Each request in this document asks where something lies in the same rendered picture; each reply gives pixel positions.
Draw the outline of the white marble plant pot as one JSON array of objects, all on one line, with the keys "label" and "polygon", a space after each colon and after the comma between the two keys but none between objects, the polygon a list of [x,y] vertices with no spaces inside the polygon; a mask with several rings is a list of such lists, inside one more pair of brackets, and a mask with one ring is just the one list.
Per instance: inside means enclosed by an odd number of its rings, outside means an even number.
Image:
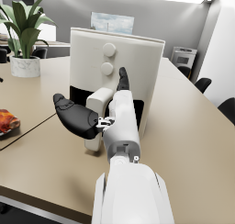
[{"label": "white marble plant pot", "polygon": [[40,58],[31,56],[29,59],[10,57],[11,73],[15,77],[39,77]]}]

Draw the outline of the framed sky picture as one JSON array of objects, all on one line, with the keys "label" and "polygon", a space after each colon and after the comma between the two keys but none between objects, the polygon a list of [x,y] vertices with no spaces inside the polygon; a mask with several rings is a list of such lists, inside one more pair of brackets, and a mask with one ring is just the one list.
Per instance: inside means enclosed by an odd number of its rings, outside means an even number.
[{"label": "framed sky picture", "polygon": [[131,35],[133,25],[134,17],[96,12],[91,14],[91,29],[94,30]]}]

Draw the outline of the green potted plant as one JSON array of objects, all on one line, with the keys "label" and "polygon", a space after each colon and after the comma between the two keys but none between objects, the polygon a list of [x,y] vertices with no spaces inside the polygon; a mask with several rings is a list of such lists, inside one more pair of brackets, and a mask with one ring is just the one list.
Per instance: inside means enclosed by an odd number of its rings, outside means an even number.
[{"label": "green potted plant", "polygon": [[13,1],[11,6],[0,5],[0,24],[6,26],[9,39],[8,47],[18,56],[21,51],[23,59],[29,59],[31,48],[39,41],[39,25],[45,21],[56,23],[47,17],[37,0],[32,6],[23,1]]}]

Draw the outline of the silver oven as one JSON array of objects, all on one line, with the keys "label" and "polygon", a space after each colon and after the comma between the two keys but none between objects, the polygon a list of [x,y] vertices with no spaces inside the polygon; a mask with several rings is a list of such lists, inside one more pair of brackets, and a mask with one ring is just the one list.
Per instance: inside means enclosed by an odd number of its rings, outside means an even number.
[{"label": "silver oven", "polygon": [[183,48],[183,47],[174,47],[171,57],[171,62],[175,67],[188,67],[191,69],[196,57],[197,50]]}]

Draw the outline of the pale air fryer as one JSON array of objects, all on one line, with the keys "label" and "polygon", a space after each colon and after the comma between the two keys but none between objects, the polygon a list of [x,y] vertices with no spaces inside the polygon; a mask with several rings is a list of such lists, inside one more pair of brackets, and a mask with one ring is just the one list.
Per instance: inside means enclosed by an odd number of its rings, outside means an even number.
[{"label": "pale air fryer", "polygon": [[106,116],[123,67],[143,135],[163,49],[159,39],[72,28],[70,99]]}]

